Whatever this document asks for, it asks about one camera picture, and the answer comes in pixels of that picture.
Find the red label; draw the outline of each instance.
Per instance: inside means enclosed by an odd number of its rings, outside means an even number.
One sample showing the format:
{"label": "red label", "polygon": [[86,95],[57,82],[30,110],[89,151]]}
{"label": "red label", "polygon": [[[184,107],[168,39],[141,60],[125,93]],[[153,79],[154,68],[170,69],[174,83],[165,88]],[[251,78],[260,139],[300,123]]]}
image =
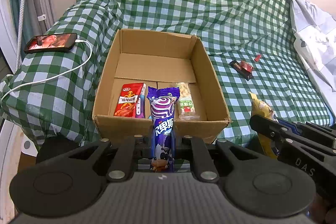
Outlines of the red label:
{"label": "red label", "polygon": [[143,83],[124,84],[121,88],[114,116],[132,117],[136,115],[136,104],[141,93]]}

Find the silver screw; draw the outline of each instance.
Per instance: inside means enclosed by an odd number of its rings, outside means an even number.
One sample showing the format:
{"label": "silver screw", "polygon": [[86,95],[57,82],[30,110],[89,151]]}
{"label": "silver screw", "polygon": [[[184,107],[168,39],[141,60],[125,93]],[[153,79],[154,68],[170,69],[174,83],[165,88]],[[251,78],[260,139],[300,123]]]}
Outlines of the silver screw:
{"label": "silver screw", "polygon": [[201,173],[201,177],[206,180],[213,180],[217,178],[217,174],[212,171],[204,171]]}
{"label": "silver screw", "polygon": [[120,170],[114,170],[109,172],[109,177],[111,179],[122,179],[125,176],[125,173]]}

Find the snack package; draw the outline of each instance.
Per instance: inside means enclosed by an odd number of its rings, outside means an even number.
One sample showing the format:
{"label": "snack package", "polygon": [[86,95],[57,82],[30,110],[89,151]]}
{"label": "snack package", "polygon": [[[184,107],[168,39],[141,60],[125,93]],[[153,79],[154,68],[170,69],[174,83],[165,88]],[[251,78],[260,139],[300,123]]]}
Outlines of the snack package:
{"label": "snack package", "polygon": [[178,100],[178,114],[183,121],[198,119],[196,116],[193,99],[191,98],[188,83],[176,83],[176,87],[180,89],[180,98]]}
{"label": "snack package", "polygon": [[[274,111],[272,110],[272,108],[265,102],[259,100],[257,98],[257,96],[252,93],[249,92],[251,95],[251,99],[252,99],[252,110],[251,110],[251,117],[255,114],[258,114],[262,117],[265,117],[267,119],[273,120],[273,121],[278,121],[276,119],[274,119]],[[276,159],[278,158],[278,149],[276,147],[276,143],[271,140],[270,138],[259,134],[258,133],[258,139],[259,142],[262,146],[262,149],[264,150],[265,155]]]}
{"label": "snack package", "polygon": [[143,85],[140,92],[140,98],[136,104],[136,118],[145,118],[145,93],[146,93],[146,84]]}
{"label": "snack package", "polygon": [[122,86],[114,116],[135,118],[135,106],[143,85],[144,83],[131,83]]}
{"label": "snack package", "polygon": [[154,158],[151,165],[152,171],[160,172],[172,169],[171,156],[172,129],[174,122],[174,104],[180,97],[178,88],[156,89],[148,87],[147,98],[151,104],[151,115],[154,125],[153,150]]}

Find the phone screen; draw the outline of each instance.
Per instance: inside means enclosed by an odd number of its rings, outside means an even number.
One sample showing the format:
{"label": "phone screen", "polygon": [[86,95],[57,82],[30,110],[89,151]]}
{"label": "phone screen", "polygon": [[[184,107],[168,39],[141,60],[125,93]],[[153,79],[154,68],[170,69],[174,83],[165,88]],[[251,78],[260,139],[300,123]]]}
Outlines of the phone screen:
{"label": "phone screen", "polygon": [[25,52],[67,51],[72,48],[76,39],[75,33],[40,35],[29,41]]}

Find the gingham tablecloth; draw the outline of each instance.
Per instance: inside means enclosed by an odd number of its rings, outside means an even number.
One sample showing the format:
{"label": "gingham tablecloth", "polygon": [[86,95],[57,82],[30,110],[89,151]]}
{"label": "gingham tablecloth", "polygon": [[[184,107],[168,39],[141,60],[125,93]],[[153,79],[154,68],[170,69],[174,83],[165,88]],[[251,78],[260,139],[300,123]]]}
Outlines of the gingham tablecloth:
{"label": "gingham tablecloth", "polygon": [[[248,91],[258,94],[279,117],[289,121],[331,121],[323,99],[296,57],[288,0],[77,0],[47,33],[76,32],[93,47],[90,61],[56,80],[12,92],[1,103],[0,114],[21,126],[37,145],[56,134],[81,144],[99,138],[91,119],[95,91],[120,28],[187,33],[201,38],[232,118],[220,137],[238,144],[250,140],[253,132],[248,126]],[[256,63],[253,59],[258,53],[262,58]],[[71,69],[88,54],[84,43],[67,53],[28,54],[17,73],[1,83],[2,94],[22,83]],[[233,59],[250,62],[255,67],[254,79],[241,78],[229,66]]]}

